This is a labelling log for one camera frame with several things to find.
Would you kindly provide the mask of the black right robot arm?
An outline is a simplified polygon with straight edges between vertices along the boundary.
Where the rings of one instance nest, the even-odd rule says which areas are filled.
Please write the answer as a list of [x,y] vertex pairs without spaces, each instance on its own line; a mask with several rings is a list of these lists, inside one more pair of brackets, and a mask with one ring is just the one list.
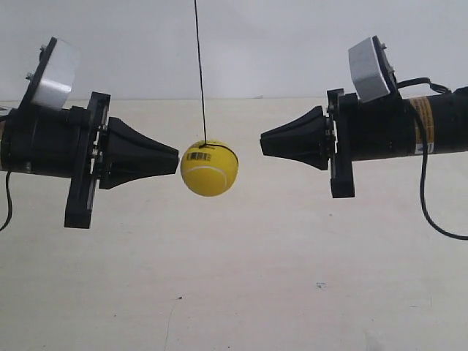
[[316,106],[262,133],[260,146],[266,156],[329,170],[332,196],[354,197],[353,162],[466,151],[467,89],[409,99],[394,94],[370,102],[334,89],[326,110]]

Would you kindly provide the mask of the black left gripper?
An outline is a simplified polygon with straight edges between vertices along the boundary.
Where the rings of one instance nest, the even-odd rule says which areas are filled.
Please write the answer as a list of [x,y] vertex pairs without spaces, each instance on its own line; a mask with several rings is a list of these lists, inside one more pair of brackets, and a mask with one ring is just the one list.
[[[10,114],[10,170],[70,180],[64,226],[88,229],[98,172],[92,161],[99,156],[98,134],[107,121],[110,95],[92,92],[88,106],[58,111],[46,107],[14,109]],[[172,175],[178,150],[147,137],[121,119],[107,125],[106,161],[100,189],[130,181]]]

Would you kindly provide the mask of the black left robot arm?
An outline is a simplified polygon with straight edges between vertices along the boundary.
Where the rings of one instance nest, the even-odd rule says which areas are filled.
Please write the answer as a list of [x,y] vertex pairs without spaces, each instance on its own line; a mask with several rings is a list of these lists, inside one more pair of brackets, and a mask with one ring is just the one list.
[[29,105],[1,117],[1,170],[70,180],[65,227],[90,227],[97,188],[177,170],[177,149],[108,116],[109,105],[110,95],[93,92],[87,107]]

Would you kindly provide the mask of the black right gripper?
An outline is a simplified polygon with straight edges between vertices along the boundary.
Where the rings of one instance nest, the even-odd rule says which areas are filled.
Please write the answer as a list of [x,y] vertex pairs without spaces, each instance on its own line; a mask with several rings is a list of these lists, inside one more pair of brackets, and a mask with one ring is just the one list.
[[[362,102],[344,89],[327,91],[328,115],[334,123],[336,149],[331,154],[333,198],[355,196],[352,163],[412,156],[415,151],[415,118],[411,104],[394,94]],[[289,159],[328,169],[324,141],[326,117],[321,106],[294,121],[263,132],[260,147],[264,156]]]

